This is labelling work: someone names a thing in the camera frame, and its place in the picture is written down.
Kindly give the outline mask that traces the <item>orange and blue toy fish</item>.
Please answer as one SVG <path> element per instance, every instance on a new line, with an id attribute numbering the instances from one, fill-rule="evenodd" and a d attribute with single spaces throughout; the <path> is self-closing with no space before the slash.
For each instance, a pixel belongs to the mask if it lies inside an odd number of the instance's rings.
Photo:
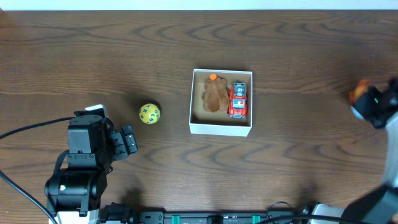
<path id="1" fill-rule="evenodd" d="M 361 113 L 354 108 L 354 104 L 359 100 L 361 96 L 368 92 L 368 83 L 369 80 L 361 80 L 356 88 L 349 93 L 349 101 L 351 103 L 351 110 L 355 117 L 358 119 L 364 119 Z"/>

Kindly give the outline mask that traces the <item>yellow ball with blue letters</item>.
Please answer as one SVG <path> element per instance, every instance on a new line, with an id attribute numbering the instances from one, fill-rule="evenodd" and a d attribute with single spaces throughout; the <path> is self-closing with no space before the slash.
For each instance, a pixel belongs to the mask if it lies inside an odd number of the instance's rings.
<path id="1" fill-rule="evenodd" d="M 139 117 L 143 123 L 154 124 L 160 119 L 160 109 L 155 104 L 147 103 L 140 108 Z"/>

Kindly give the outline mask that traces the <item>brown plush toy with orange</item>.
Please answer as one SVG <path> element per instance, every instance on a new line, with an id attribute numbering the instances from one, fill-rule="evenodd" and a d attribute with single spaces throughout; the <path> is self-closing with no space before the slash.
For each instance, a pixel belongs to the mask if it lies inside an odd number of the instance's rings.
<path id="1" fill-rule="evenodd" d="M 229 107 L 229 88 L 227 80 L 211 73 L 204 84 L 205 91 L 202 93 L 203 109 L 215 113 L 226 111 Z"/>

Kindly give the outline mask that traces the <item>red toy fire truck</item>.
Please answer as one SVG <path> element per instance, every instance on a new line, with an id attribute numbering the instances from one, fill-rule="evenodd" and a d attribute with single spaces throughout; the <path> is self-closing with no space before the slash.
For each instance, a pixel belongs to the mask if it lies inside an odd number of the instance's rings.
<path id="1" fill-rule="evenodd" d="M 228 114 L 230 118 L 243 119 L 247 115 L 247 91 L 246 84 L 234 82 L 229 94 Z"/>

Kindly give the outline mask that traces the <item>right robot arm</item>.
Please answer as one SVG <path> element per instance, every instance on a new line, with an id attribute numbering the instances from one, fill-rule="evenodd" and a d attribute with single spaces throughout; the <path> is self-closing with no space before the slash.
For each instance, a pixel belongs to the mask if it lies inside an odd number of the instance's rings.
<path id="1" fill-rule="evenodd" d="M 390 223 L 397 215 L 397 79 L 391 78 L 382 91 L 362 80 L 349 100 L 357 118 L 387 133 L 381 184 L 345 208 L 316 203 L 308 210 L 308 223 Z"/>

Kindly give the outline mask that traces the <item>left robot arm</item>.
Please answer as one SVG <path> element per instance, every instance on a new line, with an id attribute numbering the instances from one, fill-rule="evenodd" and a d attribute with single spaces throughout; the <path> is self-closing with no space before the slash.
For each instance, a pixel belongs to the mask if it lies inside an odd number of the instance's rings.
<path id="1" fill-rule="evenodd" d="M 59 155 L 46 182 L 47 210 L 57 223 L 137 223 L 118 203 L 101 207 L 111 164 L 138 151 L 130 125 L 115 130 L 104 105 L 76 111 L 68 126 L 69 149 Z"/>

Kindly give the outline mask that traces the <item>white cardboard box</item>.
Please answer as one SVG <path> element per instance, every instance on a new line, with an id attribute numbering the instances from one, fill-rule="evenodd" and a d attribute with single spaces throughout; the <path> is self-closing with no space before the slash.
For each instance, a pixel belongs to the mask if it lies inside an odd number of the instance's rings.
<path id="1" fill-rule="evenodd" d="M 252 128 L 252 72 L 193 70 L 192 134 L 246 137 Z"/>

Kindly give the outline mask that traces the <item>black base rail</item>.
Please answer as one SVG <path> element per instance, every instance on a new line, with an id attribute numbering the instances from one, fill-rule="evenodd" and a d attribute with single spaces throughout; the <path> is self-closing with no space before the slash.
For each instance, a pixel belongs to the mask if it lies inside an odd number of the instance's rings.
<path id="1" fill-rule="evenodd" d="M 295 215 L 293 208 L 273 208 L 260 212 L 167 212 L 165 210 L 137 211 L 129 205 L 112 203 L 99 213 L 97 223 L 115 224 L 229 224 L 229 223 L 270 223 L 271 218 Z"/>

